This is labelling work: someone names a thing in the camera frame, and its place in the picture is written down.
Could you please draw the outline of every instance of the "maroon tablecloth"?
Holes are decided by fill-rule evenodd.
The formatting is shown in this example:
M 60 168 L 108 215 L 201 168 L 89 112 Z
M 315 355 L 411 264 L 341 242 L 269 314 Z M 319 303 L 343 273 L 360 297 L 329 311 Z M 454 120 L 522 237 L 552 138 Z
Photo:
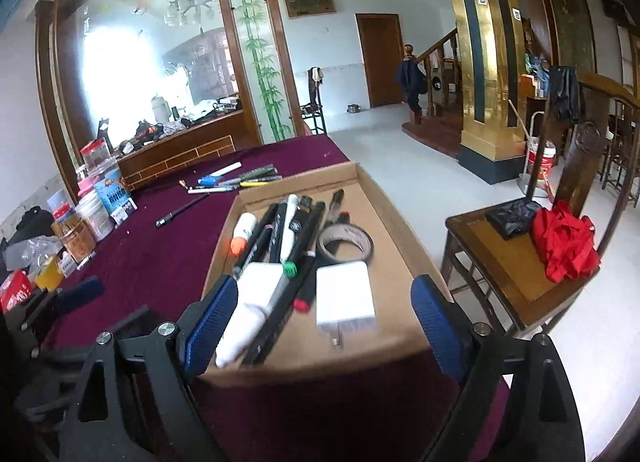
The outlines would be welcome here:
M 199 300 L 235 192 L 213 193 L 160 229 L 155 222 L 197 197 L 178 185 L 180 179 L 197 184 L 203 175 L 236 161 L 242 168 L 230 177 L 269 164 L 288 176 L 343 163 L 347 157 L 326 135 L 299 137 L 200 163 L 137 191 L 138 211 L 98 245 L 95 258 L 82 271 L 62 285 L 74 287 L 95 275 L 105 286 L 104 295 L 59 320 L 47 344 L 89 345 L 143 305 L 175 321 L 188 304 Z
M 240 171 L 273 163 L 286 176 L 346 160 L 328 137 L 300 137 L 201 163 L 195 171 L 185 169 L 136 192 L 139 210 L 64 284 L 72 287 L 95 275 L 105 294 L 61 319 L 47 342 L 89 345 L 142 305 L 176 320 L 200 299 L 235 194 L 212 194 L 158 230 L 156 220 L 193 197 L 177 184 L 179 179 L 195 184 L 235 161 L 242 162 Z M 196 380 L 191 388 L 204 423 L 232 462 L 413 461 L 429 445 L 459 392 L 430 350 L 318 381 L 218 388 Z M 488 453 L 507 395 L 503 384 L 470 462 Z

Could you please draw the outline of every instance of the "white floor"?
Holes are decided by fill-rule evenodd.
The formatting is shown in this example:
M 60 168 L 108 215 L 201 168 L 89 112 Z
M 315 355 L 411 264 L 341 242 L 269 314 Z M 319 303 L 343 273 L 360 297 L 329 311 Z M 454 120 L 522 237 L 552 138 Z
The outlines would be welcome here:
M 522 197 L 515 181 L 488 185 L 455 159 L 401 131 L 408 109 L 395 105 L 326 119 L 330 137 L 385 190 L 436 265 L 444 251 L 444 220 Z M 615 204 L 595 184 L 584 214 L 604 232 Z M 462 280 L 452 279 L 452 286 Z M 485 321 L 469 291 L 456 295 L 472 321 Z M 602 271 L 551 334 L 574 391 L 587 460 L 609 443 L 640 395 L 640 207 L 629 205 L 602 262 Z M 504 315 L 504 324 L 509 319 Z

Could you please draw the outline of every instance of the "hanging jacket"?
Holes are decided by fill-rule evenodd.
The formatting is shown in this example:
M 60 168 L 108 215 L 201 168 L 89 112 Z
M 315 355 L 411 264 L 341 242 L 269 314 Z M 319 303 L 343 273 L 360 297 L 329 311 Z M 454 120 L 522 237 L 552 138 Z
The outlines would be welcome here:
M 580 84 L 575 67 L 553 65 L 549 68 L 551 108 L 558 121 L 580 122 Z
M 402 90 L 407 96 L 427 92 L 426 80 L 427 77 L 413 60 L 403 60 L 398 65 L 396 81 L 402 85 Z
M 564 200 L 551 210 L 542 208 L 531 223 L 531 238 L 546 264 L 546 277 L 554 283 L 565 277 L 588 277 L 600 265 L 600 256 L 593 248 L 594 235 L 589 217 L 575 217 Z

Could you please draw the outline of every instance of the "red box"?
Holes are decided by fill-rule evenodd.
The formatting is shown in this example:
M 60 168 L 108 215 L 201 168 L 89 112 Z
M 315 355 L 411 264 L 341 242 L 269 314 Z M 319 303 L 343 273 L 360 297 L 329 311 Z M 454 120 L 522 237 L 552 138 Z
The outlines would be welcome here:
M 31 296 L 33 285 L 22 271 L 14 271 L 0 286 L 2 312 L 10 311 L 18 303 Z

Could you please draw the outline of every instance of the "duct tape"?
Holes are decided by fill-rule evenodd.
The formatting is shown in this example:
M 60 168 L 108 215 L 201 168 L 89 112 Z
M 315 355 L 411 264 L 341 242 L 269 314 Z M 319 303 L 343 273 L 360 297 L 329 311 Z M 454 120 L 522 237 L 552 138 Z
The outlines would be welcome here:
M 331 242 L 336 241 L 353 244 L 360 250 L 362 256 L 360 258 L 350 258 L 347 260 L 338 259 L 338 257 L 326 248 Z M 332 224 L 324 228 L 318 235 L 316 255 L 327 264 L 345 264 L 354 261 L 364 261 L 366 264 L 369 264 L 373 256 L 373 240 L 364 229 L 354 226 L 353 224 Z

